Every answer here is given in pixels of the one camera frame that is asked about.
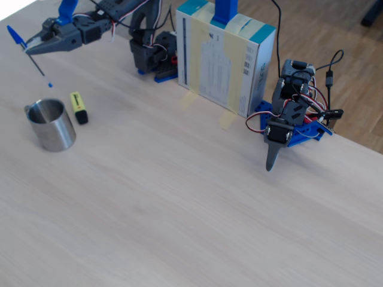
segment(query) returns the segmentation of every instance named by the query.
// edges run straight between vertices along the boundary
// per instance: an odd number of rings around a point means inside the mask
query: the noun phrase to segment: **metal mug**
[[[24,110],[42,147],[47,151],[63,151],[74,144],[76,132],[63,102],[57,99],[38,100]]]

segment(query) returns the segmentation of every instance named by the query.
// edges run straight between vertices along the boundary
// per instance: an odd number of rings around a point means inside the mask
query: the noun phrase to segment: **wooden table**
[[[340,136],[284,149],[176,81],[136,73],[128,42],[37,56],[49,90],[5,26],[33,35],[57,7],[0,22],[0,286],[327,287],[383,284],[383,156]],[[90,122],[79,126],[69,94]],[[77,141],[44,151],[23,107],[64,101]]]

